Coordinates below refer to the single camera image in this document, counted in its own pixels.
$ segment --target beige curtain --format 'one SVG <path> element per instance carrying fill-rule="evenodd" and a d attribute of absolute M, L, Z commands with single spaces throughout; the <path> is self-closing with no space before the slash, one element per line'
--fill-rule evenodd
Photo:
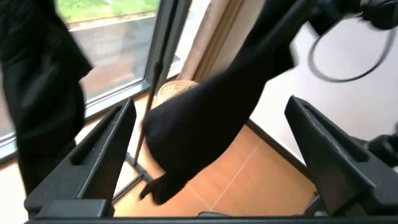
<path fill-rule="evenodd" d="M 178 80 L 201 82 L 209 75 L 245 1 L 211 0 Z"/>

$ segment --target window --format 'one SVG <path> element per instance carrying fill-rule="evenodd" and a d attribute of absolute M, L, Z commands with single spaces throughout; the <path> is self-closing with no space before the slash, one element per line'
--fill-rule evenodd
<path fill-rule="evenodd" d="M 209 2 L 55 0 L 58 14 L 94 67 L 82 79 L 86 115 L 90 117 L 127 97 L 148 90 L 152 82 L 152 66 L 159 57 L 173 4 L 178 4 L 177 12 L 164 65 L 170 70 L 162 74 L 159 84 L 176 76 L 187 59 Z M 5 148 L 8 148 L 9 154 L 9 145 L 15 151 L 13 138 L 7 106 L 0 98 L 0 160 Z"/>

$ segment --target window frame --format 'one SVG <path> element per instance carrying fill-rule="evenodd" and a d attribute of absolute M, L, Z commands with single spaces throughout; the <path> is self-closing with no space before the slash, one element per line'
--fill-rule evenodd
<path fill-rule="evenodd" d="M 167 45 L 164 56 L 164 71 L 156 86 L 157 90 L 167 80 L 175 78 L 180 73 L 183 62 L 173 63 L 173 59 L 191 3 L 192 0 L 159 1 L 144 78 L 133 80 L 87 101 L 85 113 L 86 122 L 99 118 L 127 98 L 137 98 L 149 91 L 154 76 L 152 68 L 160 57 L 160 50 L 163 44 Z M 174 4 L 177 4 L 177 11 L 174 18 L 171 18 L 171 10 Z M 165 29 L 170 22 L 172 23 L 172 31 L 169 41 L 164 43 Z M 15 132 L 0 137 L 0 166 L 16 158 L 17 147 L 15 140 Z"/>

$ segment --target black cloth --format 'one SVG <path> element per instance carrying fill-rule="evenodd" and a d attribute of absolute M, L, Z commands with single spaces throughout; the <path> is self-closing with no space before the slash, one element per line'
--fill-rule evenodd
<path fill-rule="evenodd" d="M 79 81 L 91 65 L 54 0 L 0 1 L 0 62 L 29 194 L 75 145 L 85 115 Z"/>
<path fill-rule="evenodd" d="M 225 71 L 149 111 L 142 131 L 165 174 L 148 183 L 140 198 L 151 193 L 155 203 L 165 203 L 225 152 L 266 82 L 294 66 L 289 44 L 316 3 L 267 0 Z"/>

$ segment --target tile floor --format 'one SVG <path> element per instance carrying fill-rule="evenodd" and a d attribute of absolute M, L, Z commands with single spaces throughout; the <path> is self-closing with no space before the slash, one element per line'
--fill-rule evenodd
<path fill-rule="evenodd" d="M 139 136 L 139 122 L 146 98 L 136 101 L 137 120 L 129 146 L 134 154 Z M 76 137 L 81 141 L 98 121 L 88 124 Z M 152 177 L 162 171 L 143 146 L 139 163 Z M 116 191 L 137 173 L 125 163 Z M 22 223 L 27 215 L 23 208 L 24 189 L 17 164 L 0 168 L 0 223 Z M 314 185 L 297 169 L 243 127 L 229 149 L 212 165 L 200 172 L 174 198 L 161 206 L 150 196 L 139 201 L 145 182 L 139 182 L 114 206 L 117 217 L 189 217 L 213 211 L 233 216 L 293 215 L 302 213 L 313 197 Z"/>

